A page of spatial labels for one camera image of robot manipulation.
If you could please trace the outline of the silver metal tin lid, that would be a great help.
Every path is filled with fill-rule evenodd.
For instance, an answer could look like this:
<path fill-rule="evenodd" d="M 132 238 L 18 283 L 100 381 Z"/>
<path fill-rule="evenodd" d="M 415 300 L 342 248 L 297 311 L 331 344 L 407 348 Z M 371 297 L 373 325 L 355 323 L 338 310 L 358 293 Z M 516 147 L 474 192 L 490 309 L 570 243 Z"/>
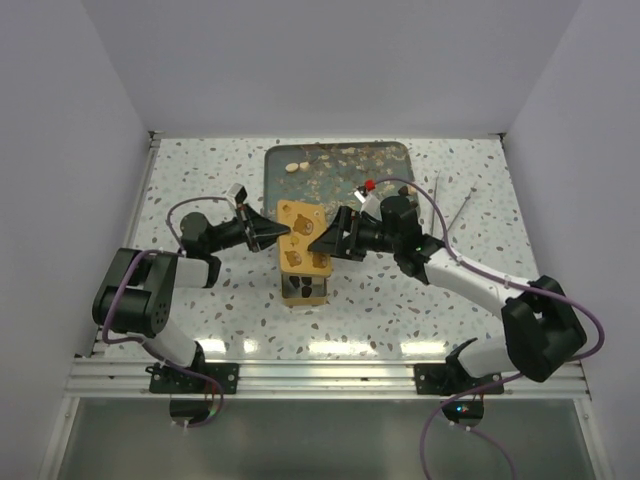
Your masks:
<path fill-rule="evenodd" d="M 279 200 L 276 221 L 290 228 L 288 234 L 278 238 L 281 272 L 328 278 L 333 271 L 331 257 L 309 250 L 328 227 L 324 208 L 316 204 Z"/>

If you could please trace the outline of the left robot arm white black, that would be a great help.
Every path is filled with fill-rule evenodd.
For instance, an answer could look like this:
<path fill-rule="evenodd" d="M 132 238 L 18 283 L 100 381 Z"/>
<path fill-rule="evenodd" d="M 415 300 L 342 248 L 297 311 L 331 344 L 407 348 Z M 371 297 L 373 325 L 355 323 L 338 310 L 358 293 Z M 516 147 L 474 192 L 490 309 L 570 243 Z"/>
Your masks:
<path fill-rule="evenodd" d="M 174 290 L 210 289 L 218 280 L 219 251 L 245 245 L 260 252 L 290 233 L 245 203 L 232 217 L 212 225 L 199 212 L 187 214 L 177 230 L 178 251 L 119 249 L 92 305 L 92 317 L 107 345 L 136 344 L 172 372 L 185 392 L 201 390 L 208 379 L 206 359 L 198 341 L 171 319 Z"/>

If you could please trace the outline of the silver metal tongs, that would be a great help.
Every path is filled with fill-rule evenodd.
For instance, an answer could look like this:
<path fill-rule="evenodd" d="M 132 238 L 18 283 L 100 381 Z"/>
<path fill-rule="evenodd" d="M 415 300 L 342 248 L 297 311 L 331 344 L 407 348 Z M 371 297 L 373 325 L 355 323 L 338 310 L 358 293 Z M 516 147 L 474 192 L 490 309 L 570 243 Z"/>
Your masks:
<path fill-rule="evenodd" d="M 462 217 L 464 210 L 470 205 L 477 191 L 477 179 L 472 175 L 453 174 L 438 171 L 435 175 L 431 193 L 442 216 L 448 236 Z"/>

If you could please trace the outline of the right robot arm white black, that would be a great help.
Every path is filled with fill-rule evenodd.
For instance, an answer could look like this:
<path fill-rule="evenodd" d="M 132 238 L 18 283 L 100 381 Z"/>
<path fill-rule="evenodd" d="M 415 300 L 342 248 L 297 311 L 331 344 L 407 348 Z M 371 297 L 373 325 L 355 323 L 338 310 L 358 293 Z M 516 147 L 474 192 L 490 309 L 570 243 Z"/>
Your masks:
<path fill-rule="evenodd" d="M 586 333 L 554 279 L 512 280 L 452 256 L 443 241 L 423 232 L 417 204 L 391 196 L 355 211 L 342 206 L 310 246 L 313 253 L 361 261 L 368 252 L 389 253 L 410 278 L 456 293 L 498 318 L 504 334 L 485 342 L 470 339 L 445 359 L 433 379 L 443 394 L 468 392 L 482 377 L 516 371 L 541 383 L 586 343 Z"/>

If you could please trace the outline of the gold metal tin box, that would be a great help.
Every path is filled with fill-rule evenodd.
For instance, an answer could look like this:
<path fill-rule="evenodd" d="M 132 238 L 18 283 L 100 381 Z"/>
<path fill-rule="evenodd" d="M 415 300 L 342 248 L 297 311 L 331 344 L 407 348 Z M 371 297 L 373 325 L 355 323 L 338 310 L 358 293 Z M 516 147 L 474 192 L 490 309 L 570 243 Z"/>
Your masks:
<path fill-rule="evenodd" d="M 327 278 L 282 274 L 281 298 L 288 307 L 324 305 L 328 299 Z"/>

